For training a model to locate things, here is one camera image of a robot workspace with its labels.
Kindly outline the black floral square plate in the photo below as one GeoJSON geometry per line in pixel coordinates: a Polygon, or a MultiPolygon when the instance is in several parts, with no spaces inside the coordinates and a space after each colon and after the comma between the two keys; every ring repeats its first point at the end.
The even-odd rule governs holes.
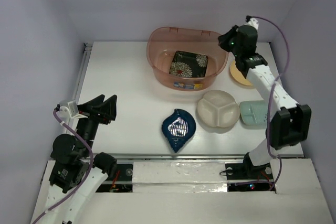
{"type": "Polygon", "coordinates": [[[176,51],[169,74],[181,78],[202,78],[206,75],[208,56],[186,51],[176,51]]]}

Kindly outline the dark blue leaf-shaped plate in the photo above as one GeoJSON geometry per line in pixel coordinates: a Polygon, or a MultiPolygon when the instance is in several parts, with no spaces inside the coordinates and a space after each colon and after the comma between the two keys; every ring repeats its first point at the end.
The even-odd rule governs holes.
{"type": "Polygon", "coordinates": [[[178,153],[194,136],[196,122],[194,117],[182,109],[174,109],[161,124],[161,131],[174,153],[178,153]]]}

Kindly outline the white three-section divided plate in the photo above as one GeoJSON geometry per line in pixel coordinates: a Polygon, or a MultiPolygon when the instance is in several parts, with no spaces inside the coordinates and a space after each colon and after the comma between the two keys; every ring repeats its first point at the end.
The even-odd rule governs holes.
{"type": "Polygon", "coordinates": [[[209,127],[228,128],[240,117],[239,105],[234,97],[221,90],[206,92],[197,103],[199,118],[209,127]]]}

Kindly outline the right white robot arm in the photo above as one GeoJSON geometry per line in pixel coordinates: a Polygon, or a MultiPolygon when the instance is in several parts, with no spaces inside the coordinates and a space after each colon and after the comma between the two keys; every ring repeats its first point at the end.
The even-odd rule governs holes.
{"type": "Polygon", "coordinates": [[[243,162],[222,171],[230,180],[253,179],[273,159],[281,159],[283,148],[293,147],[308,137],[311,108],[292,98],[275,77],[266,59],[257,53],[258,26],[233,26],[219,36],[219,46],[231,52],[243,77],[257,89],[267,104],[265,139],[245,154],[243,162]]]}

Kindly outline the light teal rectangular plate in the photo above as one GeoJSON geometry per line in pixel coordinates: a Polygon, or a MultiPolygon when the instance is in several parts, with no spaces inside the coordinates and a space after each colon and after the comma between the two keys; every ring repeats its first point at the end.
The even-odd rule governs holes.
{"type": "Polygon", "coordinates": [[[248,126],[266,127],[267,108],[263,100],[241,102],[239,109],[242,122],[248,126]]]}

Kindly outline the yellow round plate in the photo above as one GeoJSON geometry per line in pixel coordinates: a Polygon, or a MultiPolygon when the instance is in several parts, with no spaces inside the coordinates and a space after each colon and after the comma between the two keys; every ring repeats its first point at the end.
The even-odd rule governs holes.
{"type": "Polygon", "coordinates": [[[231,74],[231,77],[239,84],[246,86],[246,87],[253,87],[253,84],[249,82],[243,74],[237,69],[236,67],[236,61],[233,60],[230,64],[229,71],[231,74]]]}

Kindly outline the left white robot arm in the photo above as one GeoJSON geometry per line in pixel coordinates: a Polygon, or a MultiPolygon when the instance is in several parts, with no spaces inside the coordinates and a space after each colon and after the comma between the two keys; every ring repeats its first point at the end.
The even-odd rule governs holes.
{"type": "Polygon", "coordinates": [[[117,160],[107,153],[94,155],[92,146],[99,125],[117,116],[117,96],[103,94],[83,103],[61,101],[55,119],[67,133],[53,142],[54,166],[49,177],[48,196],[42,223],[78,223],[99,186],[115,176],[117,160]]]}

